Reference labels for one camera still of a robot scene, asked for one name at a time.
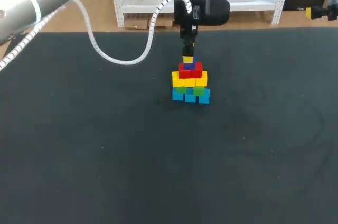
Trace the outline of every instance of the white shelf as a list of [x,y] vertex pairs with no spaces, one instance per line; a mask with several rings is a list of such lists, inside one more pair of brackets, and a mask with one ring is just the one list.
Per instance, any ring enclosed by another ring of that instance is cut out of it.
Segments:
[[[116,20],[119,27],[124,27],[125,13],[153,13],[158,5],[132,5],[132,0],[113,0]],[[285,0],[256,0],[231,3],[231,11],[274,11],[271,23],[278,24]],[[166,5],[161,12],[173,13],[174,2]]]
[[[130,0],[123,0],[121,11],[123,13],[153,13],[158,5],[131,5]],[[249,2],[231,2],[231,11],[267,11],[275,10],[277,0],[256,0]],[[173,13],[174,3],[170,2],[161,12]]]

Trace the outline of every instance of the yellow block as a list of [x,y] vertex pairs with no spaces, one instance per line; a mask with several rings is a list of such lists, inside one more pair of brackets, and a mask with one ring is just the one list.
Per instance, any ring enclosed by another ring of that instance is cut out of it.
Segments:
[[196,86],[196,79],[184,79],[184,86],[185,87],[195,87]]
[[306,17],[311,19],[311,7],[306,9]]
[[206,87],[208,85],[208,72],[202,72],[202,78],[196,79],[196,87]]
[[194,62],[194,57],[190,57],[190,56],[182,56],[182,57],[183,57],[183,63],[192,64]]
[[184,87],[184,79],[180,79],[179,72],[173,72],[173,88]]

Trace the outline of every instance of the black table surface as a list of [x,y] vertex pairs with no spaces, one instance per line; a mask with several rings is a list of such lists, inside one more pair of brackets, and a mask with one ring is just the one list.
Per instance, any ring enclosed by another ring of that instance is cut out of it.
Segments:
[[[337,36],[201,32],[195,105],[171,100],[178,33],[131,67],[40,34],[0,73],[0,223],[337,223]],[[146,38],[97,33],[126,60]]]

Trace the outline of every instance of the stacked blocks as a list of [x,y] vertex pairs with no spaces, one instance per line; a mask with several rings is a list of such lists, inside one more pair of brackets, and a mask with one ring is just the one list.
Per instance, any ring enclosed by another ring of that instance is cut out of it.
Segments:
[[196,57],[183,56],[179,70],[172,73],[173,101],[209,104],[208,73]]

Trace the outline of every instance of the green block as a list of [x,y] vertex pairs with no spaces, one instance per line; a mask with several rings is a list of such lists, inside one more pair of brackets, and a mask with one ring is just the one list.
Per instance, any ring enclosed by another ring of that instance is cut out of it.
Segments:
[[186,94],[186,87],[179,87],[175,89],[176,89],[176,93],[178,94]]
[[194,96],[204,96],[204,87],[194,87]]

